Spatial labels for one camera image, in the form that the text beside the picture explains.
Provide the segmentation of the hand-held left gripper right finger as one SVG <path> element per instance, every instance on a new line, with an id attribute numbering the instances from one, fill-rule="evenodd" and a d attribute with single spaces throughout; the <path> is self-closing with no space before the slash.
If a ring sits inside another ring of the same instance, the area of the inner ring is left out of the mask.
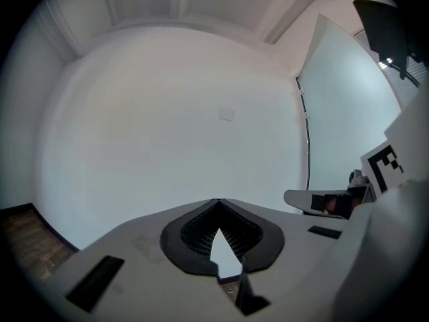
<path id="1" fill-rule="evenodd" d="M 219 307 L 220 321 L 321 321 L 314 281 L 336 243 L 341 220 L 285 213 L 241 201 L 219 201 L 220 229 L 241 263 L 234 303 Z"/>

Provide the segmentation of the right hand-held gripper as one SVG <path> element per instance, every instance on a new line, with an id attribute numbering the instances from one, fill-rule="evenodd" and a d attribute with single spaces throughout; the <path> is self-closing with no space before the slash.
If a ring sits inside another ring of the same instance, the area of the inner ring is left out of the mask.
<path id="1" fill-rule="evenodd" d="M 361 157 L 363 176 L 367 177 L 375 196 L 407 182 L 428 179 L 428 95 L 418 94 L 385 130 L 385 141 Z M 348 190 L 287 190 L 286 204 L 303 213 L 335 219 L 325 209 L 329 198 L 351 196 Z"/>

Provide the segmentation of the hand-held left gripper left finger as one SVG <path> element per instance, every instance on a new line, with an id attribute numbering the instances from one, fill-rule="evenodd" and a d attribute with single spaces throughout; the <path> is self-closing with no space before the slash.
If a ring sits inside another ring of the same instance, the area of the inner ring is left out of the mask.
<path id="1" fill-rule="evenodd" d="M 231 321 L 235 306 L 212 276 L 177 268 L 160 247 L 163 228 L 203 205 L 202 201 L 118 225 L 63 263 L 40 291 L 67 321 Z M 105 256 L 125 262 L 87 313 L 67 294 Z"/>

